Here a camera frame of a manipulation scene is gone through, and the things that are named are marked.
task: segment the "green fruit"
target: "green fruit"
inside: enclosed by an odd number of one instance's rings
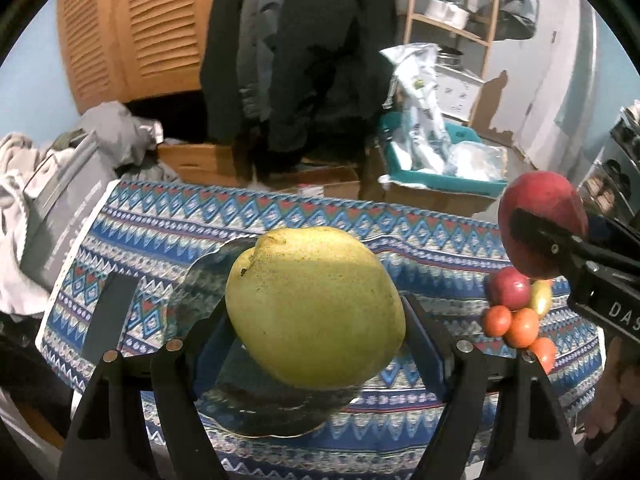
[[[404,340],[388,273],[360,241],[331,227],[263,234],[234,263],[225,296],[249,354],[290,386],[362,384]]]

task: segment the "shelving rack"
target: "shelving rack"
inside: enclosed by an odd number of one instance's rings
[[[483,19],[482,17],[475,18],[476,21],[481,21],[488,25],[487,37],[480,38],[479,36],[476,36],[475,34],[467,30],[461,30],[459,28],[451,27],[446,23],[438,22],[437,20],[432,20],[431,18],[428,18],[423,14],[416,13],[415,0],[409,0],[406,26],[404,28],[404,43],[409,43],[411,41],[411,33],[413,30],[414,22],[427,23],[429,25],[433,25],[434,27],[438,27],[448,32],[452,32],[453,34],[456,34],[460,38],[465,38],[466,40],[478,43],[482,45],[485,49],[484,58],[482,59],[482,68],[479,74],[480,78],[484,79],[486,69],[488,66],[489,55],[491,54],[492,43],[494,42],[495,27],[498,20],[498,9],[500,7],[500,0],[492,0],[492,1],[493,1],[493,5],[492,5],[491,16],[488,19]],[[468,3],[469,3],[469,0],[464,0],[463,5],[466,7],[468,6]]]

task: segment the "metal bolt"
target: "metal bolt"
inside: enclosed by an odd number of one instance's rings
[[[182,348],[182,340],[178,338],[171,339],[166,344],[166,349],[169,352],[177,352],[180,348]]]
[[[102,354],[102,360],[105,363],[113,363],[118,358],[118,352],[115,350],[107,350],[104,354]]]
[[[585,265],[591,272],[598,272],[598,270],[600,269],[600,266],[596,262],[592,262],[591,260],[586,262]]]
[[[522,353],[522,358],[527,362],[527,363],[534,363],[536,362],[536,355],[531,351],[531,350],[527,350],[526,352]]]
[[[456,343],[456,348],[465,354],[468,354],[474,349],[474,346],[469,341],[463,339]]]

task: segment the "blue wall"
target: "blue wall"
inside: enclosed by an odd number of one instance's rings
[[[598,15],[598,85],[591,123],[584,139],[584,155],[595,160],[610,129],[616,123],[620,108],[640,100],[640,76],[629,56]]]
[[[42,144],[78,117],[60,54],[56,0],[49,0],[0,66],[0,138],[21,132]]]

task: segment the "wooden cabinet door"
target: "wooden cabinet door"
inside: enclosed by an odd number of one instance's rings
[[[212,0],[58,0],[60,41],[81,112],[200,88]]]

